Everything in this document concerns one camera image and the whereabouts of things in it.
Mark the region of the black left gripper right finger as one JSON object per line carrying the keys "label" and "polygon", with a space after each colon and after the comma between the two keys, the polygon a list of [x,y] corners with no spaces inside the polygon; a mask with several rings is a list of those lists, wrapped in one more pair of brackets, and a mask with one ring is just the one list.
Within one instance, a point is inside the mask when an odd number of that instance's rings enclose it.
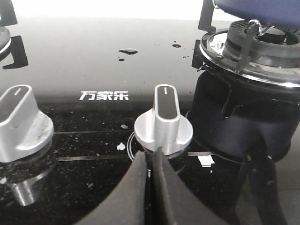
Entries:
{"label": "black left gripper right finger", "polygon": [[173,170],[159,147],[152,155],[157,225],[226,225],[202,204]]}

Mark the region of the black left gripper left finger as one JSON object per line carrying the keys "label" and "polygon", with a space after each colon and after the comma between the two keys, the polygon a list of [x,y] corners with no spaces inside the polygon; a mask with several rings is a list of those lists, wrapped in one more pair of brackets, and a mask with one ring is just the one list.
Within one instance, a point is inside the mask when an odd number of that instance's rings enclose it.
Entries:
{"label": "black left gripper left finger", "polygon": [[128,171],[116,186],[78,225],[143,225],[147,163],[138,152]]}

